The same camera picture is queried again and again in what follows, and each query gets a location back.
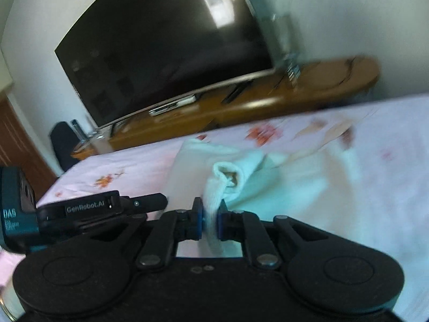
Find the metal rivet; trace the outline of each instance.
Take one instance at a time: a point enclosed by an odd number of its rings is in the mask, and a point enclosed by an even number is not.
[[[274,266],[278,263],[278,257],[273,254],[261,254],[256,260],[262,266]]]
[[[154,254],[144,255],[140,257],[139,262],[144,266],[154,266],[161,262],[161,258]]]
[[[192,273],[201,273],[202,272],[202,267],[201,266],[194,266],[193,268],[190,269],[190,272],[192,272]]]

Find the bed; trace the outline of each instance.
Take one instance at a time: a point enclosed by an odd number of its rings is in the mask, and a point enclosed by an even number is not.
[[[119,190],[136,197],[162,191],[189,138],[266,153],[314,148],[348,122],[338,138],[353,148],[362,175],[362,208],[376,219],[371,246],[400,262],[405,288],[395,312],[405,321],[429,318],[429,96],[415,96],[248,123],[90,157],[70,169],[38,206]],[[22,259],[0,253],[0,285]]]

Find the television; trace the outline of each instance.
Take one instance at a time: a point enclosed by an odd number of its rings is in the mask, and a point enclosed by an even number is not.
[[[55,53],[99,127],[273,68],[247,0],[96,0]]]

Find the white cloth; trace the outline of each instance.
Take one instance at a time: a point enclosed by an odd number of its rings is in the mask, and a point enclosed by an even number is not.
[[[179,244],[178,256],[237,257],[238,243],[216,237],[222,199],[230,210],[254,212],[262,220],[287,214],[340,236],[360,241],[355,183],[359,173],[352,149],[331,142],[320,151],[291,155],[240,151],[200,140],[185,142],[177,154],[164,194],[166,209],[190,209],[202,197],[206,231],[198,243]]]
[[[169,202],[165,211],[190,210],[194,198],[202,197],[206,228],[200,241],[180,243],[177,256],[241,256],[238,243],[220,243],[216,239],[216,212],[222,199],[239,196],[263,157],[261,150],[240,151],[198,139],[183,144],[163,190]]]

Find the tv stand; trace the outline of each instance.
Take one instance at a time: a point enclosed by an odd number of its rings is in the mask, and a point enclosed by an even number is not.
[[[246,88],[250,87],[252,83],[253,80],[236,84],[231,92],[229,92],[224,100],[222,100],[222,104],[232,103],[241,93],[243,93],[244,90],[246,90]]]
[[[318,110],[368,91],[380,75],[378,62],[356,57],[307,64],[292,87],[283,73],[205,92],[195,103],[157,116],[142,112],[116,127],[109,139],[112,149],[122,150],[161,140],[198,134],[256,120]],[[72,156],[83,160],[97,155],[95,145],[76,147]]]

